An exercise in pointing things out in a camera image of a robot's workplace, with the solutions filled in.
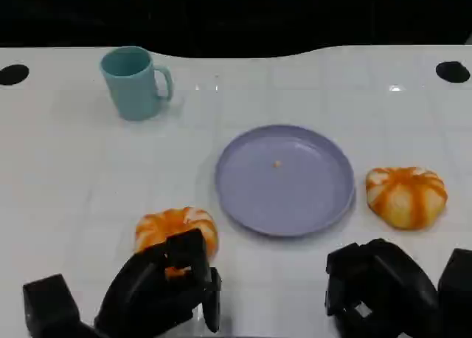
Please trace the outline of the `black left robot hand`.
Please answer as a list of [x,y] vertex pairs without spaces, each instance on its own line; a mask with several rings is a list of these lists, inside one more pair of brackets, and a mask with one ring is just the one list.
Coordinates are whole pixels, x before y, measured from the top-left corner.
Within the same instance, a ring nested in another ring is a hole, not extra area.
[[94,327],[107,337],[157,337],[191,320],[201,306],[218,332],[221,277],[209,265],[202,232],[170,236],[132,255],[106,292]]

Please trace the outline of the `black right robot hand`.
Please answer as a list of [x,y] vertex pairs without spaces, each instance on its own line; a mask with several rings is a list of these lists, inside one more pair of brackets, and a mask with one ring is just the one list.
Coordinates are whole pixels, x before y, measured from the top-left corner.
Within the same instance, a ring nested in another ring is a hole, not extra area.
[[399,246],[382,238],[327,256],[324,307],[341,337],[439,337],[434,284]]

